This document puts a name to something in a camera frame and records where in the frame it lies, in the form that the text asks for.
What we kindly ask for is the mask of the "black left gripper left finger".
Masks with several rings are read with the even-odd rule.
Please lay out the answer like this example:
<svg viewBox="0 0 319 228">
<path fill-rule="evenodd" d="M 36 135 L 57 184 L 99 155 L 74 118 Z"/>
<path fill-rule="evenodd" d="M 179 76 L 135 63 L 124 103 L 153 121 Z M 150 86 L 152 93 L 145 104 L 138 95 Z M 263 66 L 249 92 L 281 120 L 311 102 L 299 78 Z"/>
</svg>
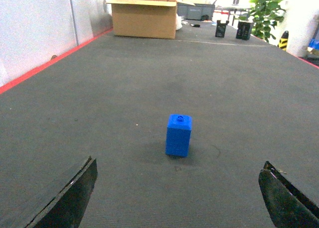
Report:
<svg viewBox="0 0 319 228">
<path fill-rule="evenodd" d="M 82 158 L 25 204 L 0 219 L 2 228 L 77 228 L 97 180 L 97 160 Z"/>
</svg>

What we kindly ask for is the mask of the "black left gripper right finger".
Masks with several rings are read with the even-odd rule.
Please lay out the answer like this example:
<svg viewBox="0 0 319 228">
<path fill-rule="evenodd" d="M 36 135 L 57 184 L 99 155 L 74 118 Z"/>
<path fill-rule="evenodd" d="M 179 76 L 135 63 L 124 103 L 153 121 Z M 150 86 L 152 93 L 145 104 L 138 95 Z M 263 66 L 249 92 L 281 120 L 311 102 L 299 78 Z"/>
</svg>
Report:
<svg viewBox="0 0 319 228">
<path fill-rule="evenodd" d="M 319 208 L 287 180 L 270 161 L 258 177 L 269 216 L 277 228 L 317 228 Z"/>
</svg>

